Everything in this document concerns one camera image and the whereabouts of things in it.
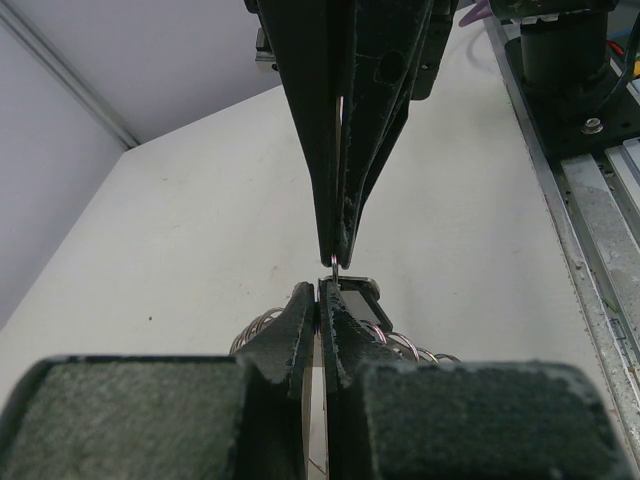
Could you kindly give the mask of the black white key tag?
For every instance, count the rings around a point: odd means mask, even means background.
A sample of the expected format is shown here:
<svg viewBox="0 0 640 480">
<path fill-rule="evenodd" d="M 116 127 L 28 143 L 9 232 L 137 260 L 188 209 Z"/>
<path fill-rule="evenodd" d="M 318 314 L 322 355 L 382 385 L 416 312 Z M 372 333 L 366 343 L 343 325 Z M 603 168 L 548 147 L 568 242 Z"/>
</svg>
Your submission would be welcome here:
<svg viewBox="0 0 640 480">
<path fill-rule="evenodd" d="M 380 289 L 374 279 L 340 276 L 338 289 L 344 304 L 354 318 L 377 326 L 383 333 L 393 331 L 393 324 L 379 303 Z"/>
</svg>

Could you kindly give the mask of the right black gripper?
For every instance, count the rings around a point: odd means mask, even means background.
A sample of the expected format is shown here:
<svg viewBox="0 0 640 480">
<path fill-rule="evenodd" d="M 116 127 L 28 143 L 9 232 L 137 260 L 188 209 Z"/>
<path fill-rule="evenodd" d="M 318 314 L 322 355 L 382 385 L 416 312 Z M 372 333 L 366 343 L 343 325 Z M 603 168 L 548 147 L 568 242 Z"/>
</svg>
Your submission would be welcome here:
<svg viewBox="0 0 640 480">
<path fill-rule="evenodd" d="M 354 1 L 343 73 L 339 176 L 339 1 L 259 1 L 257 66 L 279 72 L 310 174 L 321 262 L 351 262 L 366 178 L 391 122 L 412 57 L 430 21 L 412 100 L 432 92 L 458 8 L 455 0 Z"/>
</svg>

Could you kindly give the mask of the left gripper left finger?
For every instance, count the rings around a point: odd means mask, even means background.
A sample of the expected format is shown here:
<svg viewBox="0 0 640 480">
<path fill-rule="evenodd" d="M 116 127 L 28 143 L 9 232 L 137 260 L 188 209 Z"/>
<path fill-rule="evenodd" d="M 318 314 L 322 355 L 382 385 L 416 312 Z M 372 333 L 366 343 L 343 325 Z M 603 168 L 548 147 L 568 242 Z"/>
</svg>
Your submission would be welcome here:
<svg viewBox="0 0 640 480">
<path fill-rule="evenodd" d="M 58 356 L 1 414 L 5 479 L 303 479 L 314 288 L 227 356 Z"/>
</svg>

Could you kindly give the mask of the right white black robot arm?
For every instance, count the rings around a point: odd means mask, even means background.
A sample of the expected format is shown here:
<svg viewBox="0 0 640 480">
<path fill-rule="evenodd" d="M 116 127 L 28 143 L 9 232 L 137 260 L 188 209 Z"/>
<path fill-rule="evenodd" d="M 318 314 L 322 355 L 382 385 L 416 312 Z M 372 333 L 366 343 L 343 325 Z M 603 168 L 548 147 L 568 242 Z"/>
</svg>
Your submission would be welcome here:
<svg viewBox="0 0 640 480">
<path fill-rule="evenodd" d="M 309 170 L 320 258 L 348 267 L 364 205 L 414 101 L 428 98 L 457 18 L 454 1 L 250 1 L 256 52 L 279 74 Z M 639 33 L 610 64 L 612 1 L 481 1 L 519 33 L 505 53 L 544 154 L 563 159 L 639 133 Z"/>
</svg>

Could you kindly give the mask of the metal disc with key rings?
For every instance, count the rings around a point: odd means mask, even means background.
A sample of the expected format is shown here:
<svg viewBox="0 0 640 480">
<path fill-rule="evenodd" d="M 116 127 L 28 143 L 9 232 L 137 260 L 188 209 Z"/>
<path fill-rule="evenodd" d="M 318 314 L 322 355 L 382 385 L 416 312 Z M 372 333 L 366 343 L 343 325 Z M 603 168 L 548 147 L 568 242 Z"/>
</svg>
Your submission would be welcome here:
<svg viewBox="0 0 640 480">
<path fill-rule="evenodd" d="M 284 312 L 283 307 L 274 307 L 256 316 L 232 341 L 229 354 L 236 354 L 253 340 Z M 380 314 L 373 314 L 374 320 L 350 318 L 346 327 L 335 325 L 333 344 L 343 353 L 358 355 L 359 358 L 378 358 L 382 350 L 389 351 L 395 359 L 410 362 L 461 363 L 453 354 L 434 353 L 418 346 L 406 335 L 393 330 L 388 320 L 382 320 Z"/>
</svg>

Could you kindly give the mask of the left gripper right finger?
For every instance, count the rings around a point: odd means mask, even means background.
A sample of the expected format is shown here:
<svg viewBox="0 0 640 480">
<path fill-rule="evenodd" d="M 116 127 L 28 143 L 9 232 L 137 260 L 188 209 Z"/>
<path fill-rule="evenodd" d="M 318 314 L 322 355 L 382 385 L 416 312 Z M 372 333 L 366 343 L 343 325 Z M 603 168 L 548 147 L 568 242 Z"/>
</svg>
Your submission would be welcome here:
<svg viewBox="0 0 640 480">
<path fill-rule="evenodd" d="M 555 362 L 410 362 L 343 353 L 354 318 L 319 285 L 331 479 L 631 479 L 590 379 Z"/>
</svg>

